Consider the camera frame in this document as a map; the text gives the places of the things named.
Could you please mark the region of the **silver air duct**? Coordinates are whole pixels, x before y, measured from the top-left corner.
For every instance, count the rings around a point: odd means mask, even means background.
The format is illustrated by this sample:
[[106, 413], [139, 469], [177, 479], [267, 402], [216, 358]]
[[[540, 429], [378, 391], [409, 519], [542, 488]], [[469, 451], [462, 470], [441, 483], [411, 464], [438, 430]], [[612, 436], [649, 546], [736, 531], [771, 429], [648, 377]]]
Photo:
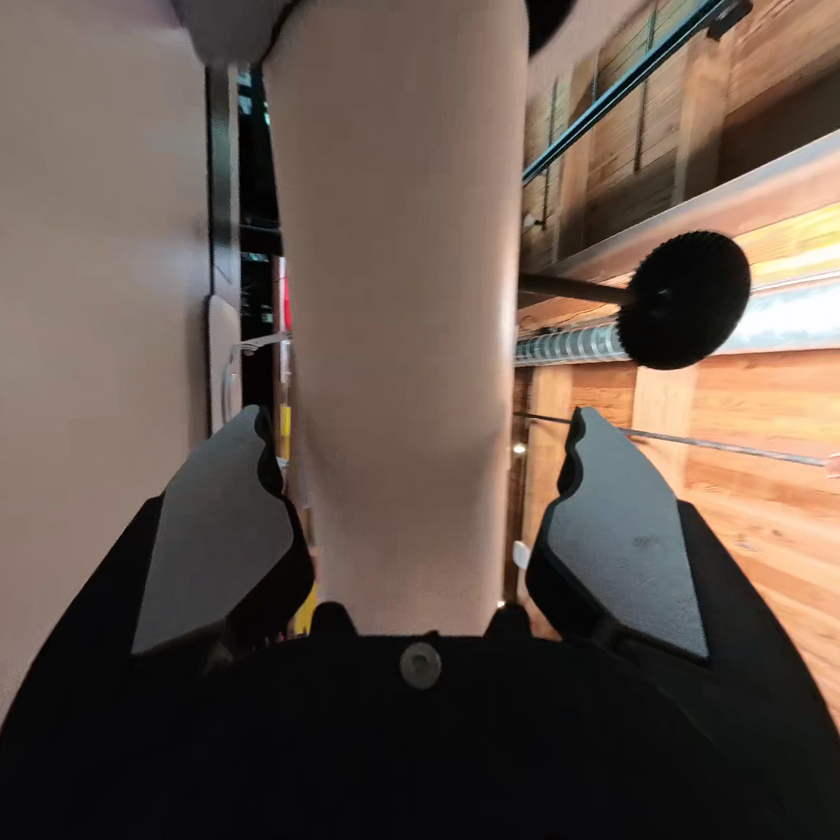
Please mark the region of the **silver air duct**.
[[630, 361], [613, 322], [549, 329], [517, 343], [516, 368]]

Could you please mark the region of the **white plastic bottle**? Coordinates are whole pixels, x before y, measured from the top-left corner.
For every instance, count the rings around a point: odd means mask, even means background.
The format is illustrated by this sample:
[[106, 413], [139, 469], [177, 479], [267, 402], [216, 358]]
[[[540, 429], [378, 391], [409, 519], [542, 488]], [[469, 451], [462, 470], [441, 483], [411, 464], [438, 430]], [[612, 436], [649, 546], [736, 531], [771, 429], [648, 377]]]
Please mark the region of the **white plastic bottle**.
[[300, 2], [263, 65], [318, 594], [362, 634], [501, 598], [529, 19]]

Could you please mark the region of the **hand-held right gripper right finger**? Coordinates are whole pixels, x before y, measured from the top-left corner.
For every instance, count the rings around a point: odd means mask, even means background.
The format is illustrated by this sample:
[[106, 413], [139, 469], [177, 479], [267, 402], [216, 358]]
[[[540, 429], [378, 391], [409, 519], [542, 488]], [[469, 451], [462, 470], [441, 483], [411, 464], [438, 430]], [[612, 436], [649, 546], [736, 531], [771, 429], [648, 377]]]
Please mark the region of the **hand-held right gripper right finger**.
[[558, 482], [533, 545], [527, 590], [564, 641], [625, 639], [708, 659], [678, 500], [627, 436], [574, 410]]

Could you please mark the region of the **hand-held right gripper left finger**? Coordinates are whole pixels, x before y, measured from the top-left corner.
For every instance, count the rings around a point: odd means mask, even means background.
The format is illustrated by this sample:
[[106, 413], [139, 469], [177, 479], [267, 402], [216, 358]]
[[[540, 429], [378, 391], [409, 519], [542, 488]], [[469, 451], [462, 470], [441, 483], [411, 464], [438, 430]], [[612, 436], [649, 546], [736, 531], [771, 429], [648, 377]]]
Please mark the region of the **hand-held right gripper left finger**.
[[164, 490], [131, 653], [219, 626], [293, 544], [265, 413], [247, 406], [200, 444]]

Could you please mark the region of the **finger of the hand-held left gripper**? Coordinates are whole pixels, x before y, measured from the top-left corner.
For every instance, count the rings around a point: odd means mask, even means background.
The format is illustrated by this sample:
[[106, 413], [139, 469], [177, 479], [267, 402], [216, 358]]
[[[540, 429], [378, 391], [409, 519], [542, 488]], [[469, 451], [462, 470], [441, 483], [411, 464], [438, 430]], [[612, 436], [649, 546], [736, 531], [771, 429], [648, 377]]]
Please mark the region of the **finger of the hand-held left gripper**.
[[295, 1], [173, 1], [178, 22], [204, 65], [258, 65]]
[[528, 55], [536, 55], [564, 24], [576, 1], [525, 1], [528, 16]]

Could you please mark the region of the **grey desk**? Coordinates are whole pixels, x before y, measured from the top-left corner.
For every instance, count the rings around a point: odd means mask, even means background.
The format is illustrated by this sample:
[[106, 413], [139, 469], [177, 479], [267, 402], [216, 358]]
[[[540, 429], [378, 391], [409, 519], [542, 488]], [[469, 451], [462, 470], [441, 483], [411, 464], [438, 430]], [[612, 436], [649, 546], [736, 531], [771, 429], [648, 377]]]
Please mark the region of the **grey desk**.
[[169, 2], [2, 1], [5, 718], [206, 435], [205, 70]]

